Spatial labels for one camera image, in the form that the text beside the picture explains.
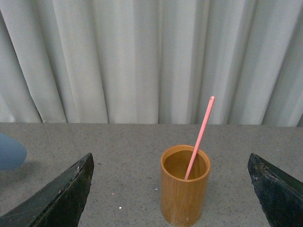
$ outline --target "gray table surface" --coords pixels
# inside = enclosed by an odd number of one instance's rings
[[[160,157],[194,146],[200,125],[0,123],[27,149],[21,168],[0,171],[0,216],[91,152],[95,170],[80,227],[169,227],[160,212]],[[303,128],[208,125],[200,148],[212,169],[194,226],[268,227],[247,162],[252,152],[303,180]]]

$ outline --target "blue cloth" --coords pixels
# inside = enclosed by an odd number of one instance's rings
[[[19,142],[0,132],[0,170],[16,169],[27,157],[27,150]]]

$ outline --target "cup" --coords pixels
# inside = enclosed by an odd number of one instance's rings
[[[188,180],[184,180],[194,147],[177,145],[161,157],[161,212],[178,227],[195,224],[202,211],[211,162],[198,150]]]

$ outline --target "curtain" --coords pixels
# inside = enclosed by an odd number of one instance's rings
[[[0,122],[303,126],[303,0],[1,0]]]

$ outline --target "plastic straw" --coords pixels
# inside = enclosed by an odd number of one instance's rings
[[[188,179],[191,168],[193,167],[193,163],[194,163],[194,160],[196,158],[196,155],[197,155],[197,152],[198,152],[198,149],[199,149],[199,146],[200,146],[200,142],[201,142],[205,127],[207,125],[210,112],[212,111],[213,105],[214,105],[214,96],[211,96],[210,99],[209,99],[209,103],[208,103],[206,113],[205,113],[205,116],[204,116],[204,119],[203,119],[203,122],[202,122],[202,125],[201,125],[201,129],[200,129],[200,132],[199,132],[199,135],[198,135],[198,139],[196,141],[196,145],[195,145],[193,154],[191,156],[191,159],[190,159],[190,162],[189,162],[184,180]]]

